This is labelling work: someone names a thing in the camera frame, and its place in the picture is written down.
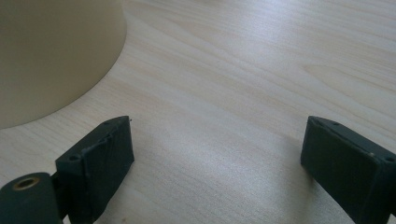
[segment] screw hole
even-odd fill
[[[18,183],[16,183],[13,187],[14,190],[24,190],[24,189],[29,189],[32,186],[36,185],[40,179],[37,177],[27,177],[22,180],[20,180]]]
[[[71,157],[69,157],[69,160],[70,161],[77,161],[77,160],[79,160],[79,156],[78,155],[71,156]]]

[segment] beige cylindrical object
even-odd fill
[[[119,57],[125,35],[120,0],[0,0],[0,129],[88,91]]]

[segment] wooden table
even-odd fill
[[[109,73],[73,104],[0,131],[0,185],[100,122],[132,119],[135,162],[97,223],[353,223],[300,165],[306,119],[396,153],[391,1],[124,3]],[[396,223],[392,218],[389,223]]]

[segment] light wood grain surface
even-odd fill
[[[124,12],[124,49],[93,89],[0,131],[1,186],[52,174],[128,115],[135,162],[97,223],[353,223],[300,165],[305,124],[334,119],[396,153],[396,4],[130,0]]]

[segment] table surface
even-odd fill
[[[124,49],[94,88],[0,131],[0,186],[54,173],[91,129],[128,115],[135,162],[97,223],[353,223],[300,165],[306,119],[396,153],[394,3],[129,0],[124,11]]]

